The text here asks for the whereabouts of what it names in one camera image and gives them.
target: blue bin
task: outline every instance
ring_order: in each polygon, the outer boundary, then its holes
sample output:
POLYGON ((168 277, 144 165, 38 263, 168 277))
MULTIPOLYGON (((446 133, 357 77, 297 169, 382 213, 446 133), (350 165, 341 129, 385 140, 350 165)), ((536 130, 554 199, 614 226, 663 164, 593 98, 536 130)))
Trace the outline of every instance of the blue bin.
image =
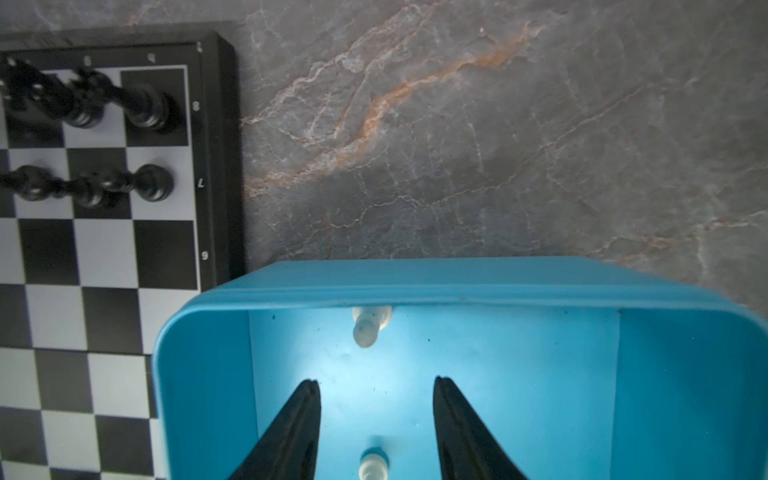
POLYGON ((763 480, 768 329, 695 286, 577 257, 276 263, 203 293, 154 355, 173 480, 225 479, 303 379, 315 478, 437 479, 437 375, 530 478, 763 480), (351 306, 392 305, 370 349, 351 306))

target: black chess piece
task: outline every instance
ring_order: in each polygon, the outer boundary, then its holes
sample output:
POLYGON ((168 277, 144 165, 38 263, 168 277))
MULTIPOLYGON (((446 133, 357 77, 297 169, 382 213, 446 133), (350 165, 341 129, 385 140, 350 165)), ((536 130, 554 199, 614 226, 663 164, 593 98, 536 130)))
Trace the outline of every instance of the black chess piece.
POLYGON ((159 202, 174 189, 174 179, 168 170, 154 164, 142 165, 134 173, 107 170, 96 177, 99 187, 107 192, 136 190, 148 202, 159 202))
POLYGON ((70 196, 83 207, 96 208, 105 200, 104 189, 91 175, 62 180, 47 170, 32 165, 22 165, 12 172, 0 174, 0 188, 12 190, 31 202, 70 196))
POLYGON ((125 110, 125 116, 136 127, 156 131, 168 128, 172 100, 164 92, 148 84, 115 87, 107 75, 88 68, 74 72, 80 79, 73 81, 73 85, 82 90, 89 101, 116 104, 125 110))
POLYGON ((103 105, 89 101, 56 75, 44 74, 13 57, 0 62, 0 91, 13 111, 26 111, 29 101, 48 117, 73 127, 93 127, 104 114, 103 105))

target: marble countertop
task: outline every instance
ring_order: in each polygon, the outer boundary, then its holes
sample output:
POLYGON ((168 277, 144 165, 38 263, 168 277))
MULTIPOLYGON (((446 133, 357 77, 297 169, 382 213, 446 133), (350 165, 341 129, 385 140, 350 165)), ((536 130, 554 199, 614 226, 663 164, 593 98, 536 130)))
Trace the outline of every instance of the marble countertop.
POLYGON ((582 255, 768 314, 762 0, 31 0, 0 33, 213 22, 251 270, 582 255))

